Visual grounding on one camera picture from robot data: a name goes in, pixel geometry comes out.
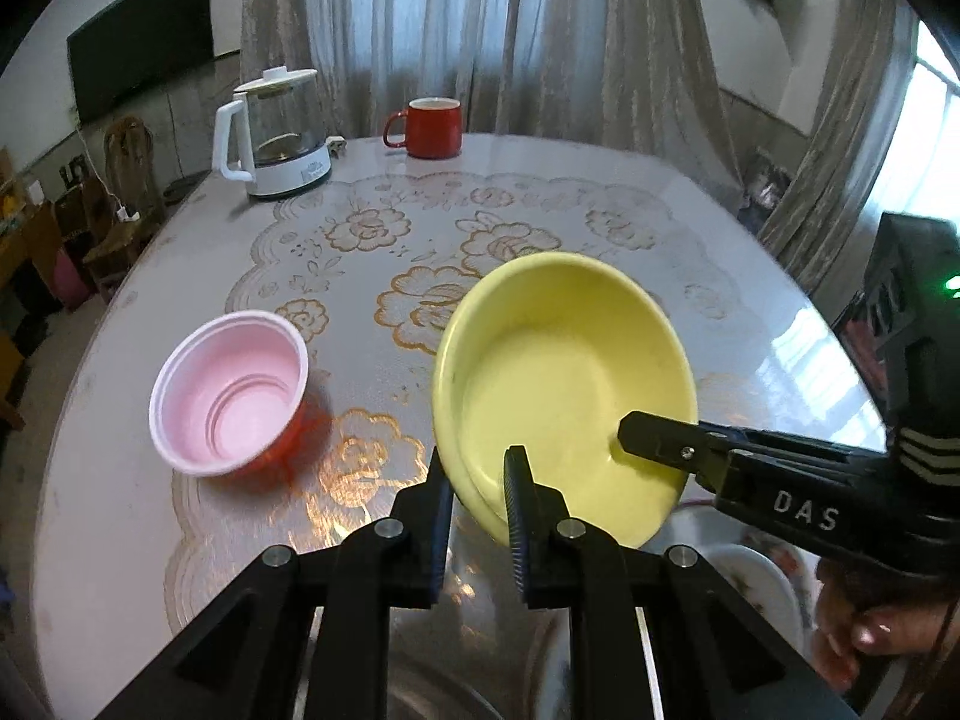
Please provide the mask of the right hand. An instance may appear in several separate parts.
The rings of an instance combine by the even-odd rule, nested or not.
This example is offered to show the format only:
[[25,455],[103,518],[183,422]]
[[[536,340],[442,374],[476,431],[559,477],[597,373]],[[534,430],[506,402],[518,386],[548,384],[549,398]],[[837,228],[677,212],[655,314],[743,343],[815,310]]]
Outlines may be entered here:
[[846,692],[866,656],[918,656],[952,650],[958,642],[958,606],[950,601],[912,601],[857,611],[846,572],[820,559],[820,593],[811,639],[812,665],[836,692]]

